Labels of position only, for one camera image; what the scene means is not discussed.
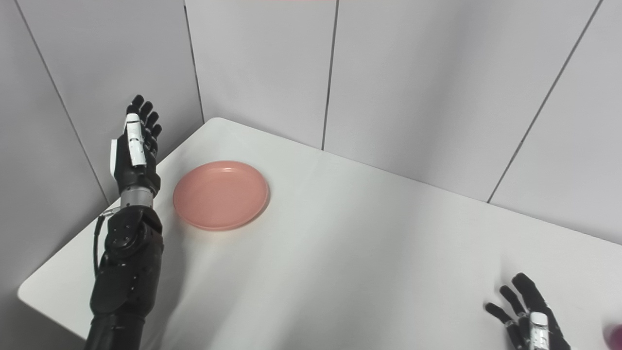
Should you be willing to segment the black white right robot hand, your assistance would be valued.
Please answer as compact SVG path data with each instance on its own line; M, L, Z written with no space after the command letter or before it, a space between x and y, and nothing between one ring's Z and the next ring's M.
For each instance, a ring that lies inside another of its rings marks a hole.
M561 328L535 282L525 273L518 273L512 279L520 296L506 284L499 293L511 306L516 317L494 303L484 306L486 312L500 321L516 350L571 350Z

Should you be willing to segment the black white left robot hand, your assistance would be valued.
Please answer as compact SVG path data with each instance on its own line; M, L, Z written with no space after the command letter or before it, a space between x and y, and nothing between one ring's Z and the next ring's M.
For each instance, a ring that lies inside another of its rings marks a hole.
M157 138L162 132L159 115L152 102L137 94L123 119L123 131L110 144L110 173L119 193L144 188L156 196L161 186L157 173Z

